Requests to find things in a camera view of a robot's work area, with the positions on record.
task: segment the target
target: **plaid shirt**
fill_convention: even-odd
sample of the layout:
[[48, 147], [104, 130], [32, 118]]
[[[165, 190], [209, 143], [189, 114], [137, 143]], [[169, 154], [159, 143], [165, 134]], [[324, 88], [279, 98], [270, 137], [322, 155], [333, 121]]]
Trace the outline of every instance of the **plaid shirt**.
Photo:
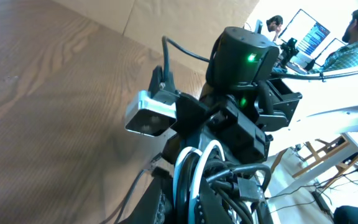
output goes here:
[[358, 66], [358, 41], [343, 46], [331, 54], [321, 68], [312, 69], [309, 74], [328, 72]]

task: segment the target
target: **computer monitor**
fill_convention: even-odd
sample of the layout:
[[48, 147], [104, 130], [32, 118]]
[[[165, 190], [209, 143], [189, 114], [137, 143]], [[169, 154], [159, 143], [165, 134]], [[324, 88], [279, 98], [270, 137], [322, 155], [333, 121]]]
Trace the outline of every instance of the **computer monitor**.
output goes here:
[[337, 38], [333, 39], [333, 41], [331, 41], [331, 43], [329, 43], [327, 47], [316, 57], [316, 64], [323, 66], [328, 56], [343, 46], [345, 46], [344, 42], [338, 40]]
[[300, 9], [278, 38], [284, 42], [295, 38], [298, 40], [296, 47], [305, 54], [311, 55], [329, 33], [327, 28]]

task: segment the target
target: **man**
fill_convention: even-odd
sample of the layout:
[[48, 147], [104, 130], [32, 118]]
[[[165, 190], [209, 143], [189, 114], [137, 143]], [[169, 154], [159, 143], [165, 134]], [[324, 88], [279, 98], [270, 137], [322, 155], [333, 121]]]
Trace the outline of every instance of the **man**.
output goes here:
[[328, 72], [358, 66], [358, 10], [352, 13], [352, 20], [347, 27], [342, 41], [348, 45], [331, 54], [321, 68], [312, 69], [310, 74]]
[[269, 40], [275, 42], [277, 40], [278, 35], [281, 32], [281, 26], [283, 24], [283, 17], [281, 16], [273, 16], [269, 20], [266, 20], [266, 25], [262, 27], [262, 33]]

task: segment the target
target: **floor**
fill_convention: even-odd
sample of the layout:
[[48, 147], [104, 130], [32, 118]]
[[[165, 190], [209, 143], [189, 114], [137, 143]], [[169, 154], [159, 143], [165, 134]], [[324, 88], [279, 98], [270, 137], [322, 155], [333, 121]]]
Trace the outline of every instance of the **floor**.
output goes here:
[[[0, 0], [0, 223], [109, 216], [169, 137], [123, 128], [127, 104], [161, 64], [160, 54], [52, 1]], [[177, 88], [198, 96], [204, 75], [171, 65]]]
[[[301, 157], [306, 157], [310, 152], [304, 147], [299, 152]], [[275, 160], [275, 157], [269, 157], [266, 164], [271, 166]], [[312, 163], [313, 159], [307, 162], [302, 162], [299, 157], [296, 156], [291, 150], [284, 153], [284, 156], [273, 173], [272, 180], [270, 181], [268, 192], [266, 196], [275, 195], [283, 190], [285, 187], [290, 185], [295, 179], [292, 177], [293, 174], [306, 167], [308, 162]], [[327, 172], [320, 175], [316, 180], [310, 182], [313, 185], [315, 182], [322, 182], [337, 173], [336, 168], [331, 168]], [[350, 205], [358, 207], [358, 173], [353, 173], [347, 176], [350, 180], [353, 180], [356, 184], [353, 184], [346, 178], [341, 178], [332, 184], [332, 189], [327, 189], [323, 195], [324, 200], [328, 204], [333, 213], [337, 207], [342, 205]], [[310, 192], [314, 191], [314, 187], [305, 187], [296, 191], [291, 195], [284, 195], [275, 200], [270, 199], [269, 208], [272, 212], [272, 218], [275, 224], [279, 223], [299, 223], [299, 224], [310, 224], [310, 223], [333, 223], [331, 218], [324, 214], [318, 207], [317, 203], [311, 203], [308, 205], [299, 205], [295, 207], [283, 208], [298, 203], [310, 203], [314, 200]]]

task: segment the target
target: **green light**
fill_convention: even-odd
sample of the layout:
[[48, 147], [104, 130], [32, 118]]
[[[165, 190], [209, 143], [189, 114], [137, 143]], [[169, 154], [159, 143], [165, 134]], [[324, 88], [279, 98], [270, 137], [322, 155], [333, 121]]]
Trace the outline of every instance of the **green light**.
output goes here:
[[255, 57], [256, 57], [256, 54], [250, 54], [250, 55], [248, 56], [248, 61], [249, 61], [249, 62], [253, 62], [253, 61], [255, 60]]
[[247, 99], [243, 98], [240, 100], [240, 107], [245, 108], [247, 106]]

